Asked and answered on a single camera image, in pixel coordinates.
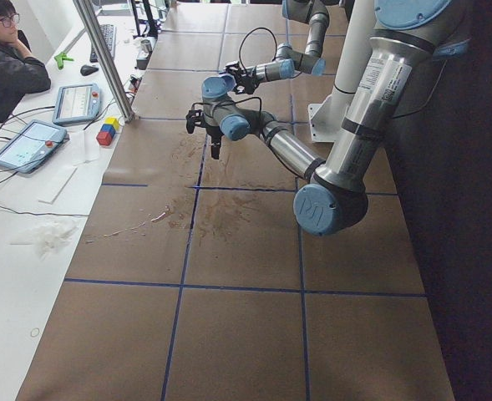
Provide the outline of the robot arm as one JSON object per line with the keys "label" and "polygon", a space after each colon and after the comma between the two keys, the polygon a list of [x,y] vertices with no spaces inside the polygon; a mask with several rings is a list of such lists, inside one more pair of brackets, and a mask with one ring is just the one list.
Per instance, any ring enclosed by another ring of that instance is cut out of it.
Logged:
{"label": "robot arm", "polygon": [[427,60],[447,59],[467,50],[470,1],[353,1],[332,93],[311,104],[312,135],[332,143],[327,158],[307,148],[264,109],[243,109],[234,94],[252,94],[265,82],[324,72],[323,42],[330,17],[326,1],[285,1],[284,18],[309,27],[307,46],[298,52],[280,44],[270,63],[247,67],[229,63],[204,80],[202,100],[186,116],[186,128],[204,128],[217,158],[221,141],[255,135],[305,185],[293,212],[300,227],[315,236],[357,224],[366,214],[363,177],[383,141],[406,83]]}
{"label": "robot arm", "polygon": [[266,82],[291,79],[298,73],[323,74],[326,66],[322,58],[323,43],[330,23],[327,7],[321,1],[284,1],[282,15],[309,27],[305,50],[300,53],[289,43],[280,43],[269,63],[250,67],[240,59],[228,63],[221,75],[231,82],[229,90],[236,94],[253,94]]}

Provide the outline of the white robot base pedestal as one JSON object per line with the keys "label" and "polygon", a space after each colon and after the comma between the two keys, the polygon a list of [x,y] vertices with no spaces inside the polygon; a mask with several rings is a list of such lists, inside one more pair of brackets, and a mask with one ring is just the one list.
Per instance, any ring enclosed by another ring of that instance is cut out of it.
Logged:
{"label": "white robot base pedestal", "polygon": [[312,141],[332,143],[357,92],[372,54],[370,37],[376,24],[373,0],[356,0],[342,47],[332,93],[321,104],[309,105]]}

